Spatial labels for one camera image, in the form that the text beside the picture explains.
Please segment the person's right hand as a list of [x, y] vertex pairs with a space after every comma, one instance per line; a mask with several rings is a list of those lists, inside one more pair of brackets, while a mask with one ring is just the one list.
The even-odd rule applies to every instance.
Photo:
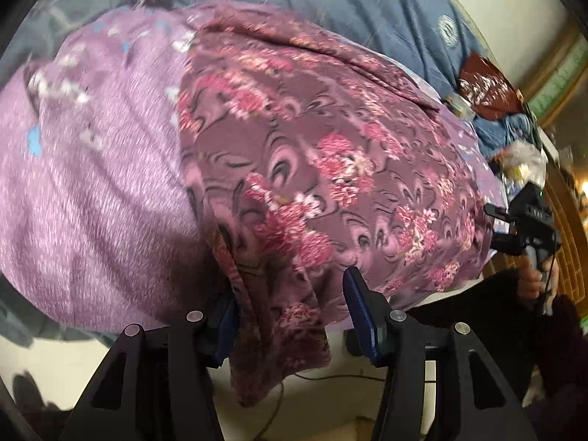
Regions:
[[546, 299], [552, 302], [557, 296], [559, 281], [559, 265], [554, 257], [543, 263], [542, 269], [531, 266], [530, 259], [522, 256], [518, 259], [517, 294], [525, 302], [533, 302], [547, 294]]

